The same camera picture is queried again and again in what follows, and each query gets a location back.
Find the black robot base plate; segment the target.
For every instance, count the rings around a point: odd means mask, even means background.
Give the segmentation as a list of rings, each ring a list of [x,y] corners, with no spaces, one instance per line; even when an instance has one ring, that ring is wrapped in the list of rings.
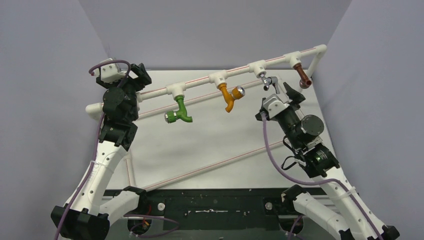
[[[298,217],[294,209],[282,203],[284,188],[239,189],[157,189],[146,194],[141,210],[166,218],[120,218],[110,234],[154,235],[178,227],[180,231],[288,231]]]

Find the chrome metal faucet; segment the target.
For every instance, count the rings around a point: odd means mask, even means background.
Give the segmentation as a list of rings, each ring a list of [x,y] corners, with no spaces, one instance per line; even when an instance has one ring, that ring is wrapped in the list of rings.
[[[265,73],[261,73],[258,75],[258,78],[263,83],[263,90],[268,91],[270,87],[273,87],[275,89],[275,93],[278,95],[280,94],[280,89],[278,87],[278,81],[279,79],[276,76],[266,76]]]

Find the white pvc pipe frame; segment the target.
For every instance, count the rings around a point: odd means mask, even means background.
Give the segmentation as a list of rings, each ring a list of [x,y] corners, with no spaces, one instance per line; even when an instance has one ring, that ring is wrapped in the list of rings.
[[[140,94],[138,131],[128,155],[117,165],[108,190],[127,186],[155,189],[283,188],[290,182],[272,166],[264,146],[262,124],[255,119],[263,90],[254,63],[233,69],[152,71],[152,89]],[[217,86],[229,92],[242,86],[245,96],[231,112]],[[184,95],[193,122],[167,123]]]

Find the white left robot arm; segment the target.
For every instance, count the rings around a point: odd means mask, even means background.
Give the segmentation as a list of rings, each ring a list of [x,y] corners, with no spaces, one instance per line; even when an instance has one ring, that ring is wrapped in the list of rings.
[[[105,88],[95,135],[92,159],[84,177],[63,206],[50,214],[56,226],[55,239],[104,240],[110,227],[132,211],[147,211],[145,190],[128,186],[108,203],[104,193],[119,162],[127,155],[137,132],[138,92],[152,83],[144,64],[127,64],[122,73],[118,60],[103,61],[89,73]]]

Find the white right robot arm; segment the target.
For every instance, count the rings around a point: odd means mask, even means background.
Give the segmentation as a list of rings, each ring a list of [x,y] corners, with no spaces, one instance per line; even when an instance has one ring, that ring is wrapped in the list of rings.
[[[367,207],[356,188],[325,146],[320,135],[324,122],[316,115],[303,115],[300,104],[305,97],[284,82],[287,101],[272,94],[262,100],[256,119],[266,125],[279,124],[283,144],[309,181],[291,177],[278,164],[274,167],[293,186],[281,194],[281,207],[289,214],[298,213],[314,221],[336,240],[396,240],[399,231],[385,224]]]

